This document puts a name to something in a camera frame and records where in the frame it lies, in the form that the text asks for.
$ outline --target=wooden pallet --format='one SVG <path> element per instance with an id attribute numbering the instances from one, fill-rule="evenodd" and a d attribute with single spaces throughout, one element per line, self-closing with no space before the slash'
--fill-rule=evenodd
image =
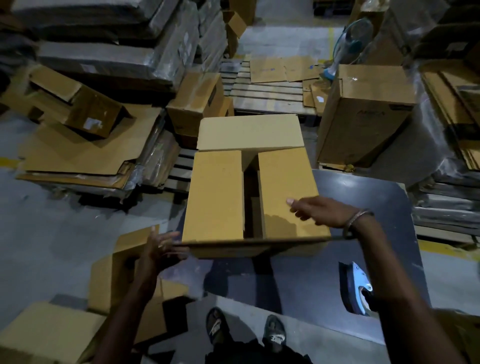
<path id="1" fill-rule="evenodd" d="M 192 180 L 193 158 L 196 150 L 182 149 L 167 181 L 161 189 L 165 191 L 187 194 Z"/>
<path id="2" fill-rule="evenodd" d="M 252 84 L 246 57 L 230 92 L 235 110 L 260 114 L 297 114 L 316 118 L 315 108 L 303 105 L 302 82 Z"/>
<path id="3" fill-rule="evenodd" d="M 230 92 L 233 88 L 233 84 L 237 79 L 237 75 L 242 68 L 242 60 L 238 59 L 223 59 L 220 66 L 220 72 L 222 74 L 223 90 L 225 96 L 230 96 Z"/>

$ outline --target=bracelet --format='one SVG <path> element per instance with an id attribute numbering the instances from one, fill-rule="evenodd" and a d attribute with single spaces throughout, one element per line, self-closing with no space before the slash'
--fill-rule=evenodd
<path id="1" fill-rule="evenodd" d="M 363 216 L 363 215 L 375 216 L 375 214 L 374 214 L 371 210 L 369 210 L 369 209 L 367 209 L 367 208 L 364 208 L 363 210 L 360 210 L 360 211 L 357 212 L 355 215 L 353 215 L 353 216 L 350 218 L 350 220 L 347 221 L 347 223 L 345 224 L 345 226 L 344 226 L 344 228 L 343 228 L 343 237 L 344 237 L 345 239 L 349 239 L 349 238 L 352 237 L 351 235 L 348 234 L 348 233 L 350 232 L 350 228 L 352 227 L 353 223 L 354 223 L 355 221 L 357 221 L 360 216 Z"/>

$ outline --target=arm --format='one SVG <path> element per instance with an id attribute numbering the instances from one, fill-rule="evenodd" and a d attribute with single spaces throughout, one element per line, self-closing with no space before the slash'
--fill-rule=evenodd
<path id="1" fill-rule="evenodd" d="M 169 246 L 170 239 L 175 236 L 178 233 L 157 235 L 152 228 L 133 283 L 111 318 L 92 364 L 128 361 L 145 306 L 153 297 L 158 274 L 184 258 Z"/>
<path id="2" fill-rule="evenodd" d="M 342 228 L 359 209 L 325 197 L 287 200 L 291 211 L 317 225 Z M 392 363 L 465 364 L 397 259 L 380 224 L 363 215 L 352 226 L 365 256 Z"/>

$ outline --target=gray floor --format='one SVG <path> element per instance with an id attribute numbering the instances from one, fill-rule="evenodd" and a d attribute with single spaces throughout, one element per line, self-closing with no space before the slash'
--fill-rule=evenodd
<path id="1" fill-rule="evenodd" d="M 340 20 L 313 19 L 311 0 L 259 0 L 257 16 L 259 23 L 248 30 L 241 44 L 254 54 L 270 54 L 274 49 L 271 55 L 304 54 L 317 36 L 318 44 L 312 49 L 319 58 L 328 58 L 332 39 L 342 28 Z M 306 41 L 295 42 L 301 34 Z M 26 119 L 4 114 L 0 157 L 15 159 L 17 145 L 34 128 Z M 313 163 L 315 130 L 302 131 Z M 161 232 L 174 229 L 185 208 L 173 203 L 172 194 L 144 195 L 128 214 L 81 206 L 75 196 L 54 196 L 33 183 L 17 181 L 5 168 L 0 168 L 0 183 L 0 329 L 32 302 L 59 295 L 86 299 L 90 266 L 111 253 L 118 235 L 153 224 L 160 224 Z M 434 253 L 422 253 L 422 259 L 433 306 L 480 315 L 477 262 Z M 202 292 L 191 294 L 199 297 Z M 223 300 L 215 304 L 235 314 L 255 336 L 261 335 L 266 312 Z M 386 361 L 384 347 L 285 320 L 293 346 L 308 353 L 314 363 Z"/>

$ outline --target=shoe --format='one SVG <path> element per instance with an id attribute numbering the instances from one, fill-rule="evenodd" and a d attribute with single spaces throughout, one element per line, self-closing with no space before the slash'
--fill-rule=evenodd
<path id="1" fill-rule="evenodd" d="M 233 341 L 225 315 L 218 307 L 214 307 L 208 312 L 206 317 L 206 329 L 212 345 Z"/>
<path id="2" fill-rule="evenodd" d="M 282 345 L 287 342 L 285 327 L 280 319 L 275 315 L 270 315 L 265 323 L 264 339 L 272 345 L 275 352 L 281 350 Z"/>

